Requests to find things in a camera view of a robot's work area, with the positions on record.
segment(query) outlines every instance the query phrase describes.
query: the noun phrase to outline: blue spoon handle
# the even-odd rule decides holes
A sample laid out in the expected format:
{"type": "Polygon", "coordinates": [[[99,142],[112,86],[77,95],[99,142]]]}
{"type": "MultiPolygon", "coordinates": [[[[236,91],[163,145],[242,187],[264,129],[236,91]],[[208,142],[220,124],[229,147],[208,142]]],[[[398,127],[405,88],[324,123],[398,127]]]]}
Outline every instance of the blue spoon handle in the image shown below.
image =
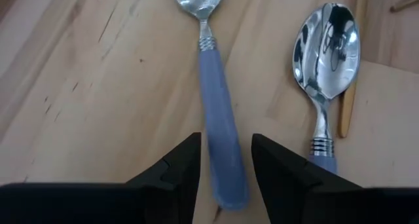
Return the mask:
{"type": "Polygon", "coordinates": [[[248,201],[246,174],[224,67],[215,48],[200,52],[200,86],[213,194],[220,207],[239,210],[248,201]]]}
{"type": "Polygon", "coordinates": [[[335,157],[310,155],[308,160],[324,170],[337,174],[337,163],[335,157]]]}

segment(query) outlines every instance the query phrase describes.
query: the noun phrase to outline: wooden table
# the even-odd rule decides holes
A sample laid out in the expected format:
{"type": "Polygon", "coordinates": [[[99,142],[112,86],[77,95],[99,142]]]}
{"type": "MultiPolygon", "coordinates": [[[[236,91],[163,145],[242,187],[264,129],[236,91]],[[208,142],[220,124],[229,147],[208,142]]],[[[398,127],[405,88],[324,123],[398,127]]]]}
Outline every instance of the wooden table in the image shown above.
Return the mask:
{"type": "MultiPolygon", "coordinates": [[[[214,221],[203,144],[195,223],[269,223],[251,136],[307,155],[316,115],[291,57],[304,19],[330,1],[354,0],[224,0],[213,15],[251,202],[214,221]]],[[[0,182],[124,182],[204,131],[197,41],[174,0],[16,0],[0,24],[0,182]]],[[[350,134],[336,140],[342,177],[419,185],[418,89],[418,74],[362,61],[350,134]]]]}

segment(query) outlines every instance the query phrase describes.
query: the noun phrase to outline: blue plastic handle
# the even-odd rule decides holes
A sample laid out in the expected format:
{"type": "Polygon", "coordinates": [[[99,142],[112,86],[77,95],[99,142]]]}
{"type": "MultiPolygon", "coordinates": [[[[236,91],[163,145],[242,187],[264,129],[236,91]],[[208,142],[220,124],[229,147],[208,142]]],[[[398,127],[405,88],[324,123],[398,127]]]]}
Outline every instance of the blue plastic handle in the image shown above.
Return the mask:
{"type": "Polygon", "coordinates": [[[337,163],[335,157],[310,155],[308,160],[333,174],[337,174],[337,163]]]}
{"type": "Polygon", "coordinates": [[[200,86],[213,194],[221,208],[239,210],[246,207],[249,195],[230,93],[218,50],[200,53],[200,86]]]}

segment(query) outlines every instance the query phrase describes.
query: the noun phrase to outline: silver ferrule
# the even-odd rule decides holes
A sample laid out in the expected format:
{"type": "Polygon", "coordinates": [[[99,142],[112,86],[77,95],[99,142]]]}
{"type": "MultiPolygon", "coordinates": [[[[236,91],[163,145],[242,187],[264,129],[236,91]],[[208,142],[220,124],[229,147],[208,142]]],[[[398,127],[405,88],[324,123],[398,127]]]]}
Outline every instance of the silver ferrule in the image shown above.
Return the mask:
{"type": "Polygon", "coordinates": [[[217,49],[217,40],[212,35],[208,20],[200,21],[199,49],[201,51],[217,49]]]}
{"type": "Polygon", "coordinates": [[[217,49],[217,40],[214,37],[201,38],[199,39],[199,49],[201,51],[215,50],[217,49]]]}
{"type": "Polygon", "coordinates": [[[333,140],[328,138],[313,138],[310,154],[314,156],[334,157],[333,140]]]}

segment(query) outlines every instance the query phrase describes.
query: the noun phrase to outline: black plastic piece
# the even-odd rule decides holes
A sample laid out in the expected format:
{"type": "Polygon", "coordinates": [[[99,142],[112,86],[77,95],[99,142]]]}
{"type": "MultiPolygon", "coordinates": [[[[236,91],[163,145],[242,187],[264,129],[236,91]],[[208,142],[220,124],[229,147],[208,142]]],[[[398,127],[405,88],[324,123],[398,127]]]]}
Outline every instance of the black plastic piece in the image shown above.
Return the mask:
{"type": "Polygon", "coordinates": [[[192,223],[201,134],[125,184],[23,183],[0,188],[0,223],[192,223]]]}
{"type": "Polygon", "coordinates": [[[419,189],[363,189],[260,134],[251,151],[272,224],[419,223],[419,189]]]}

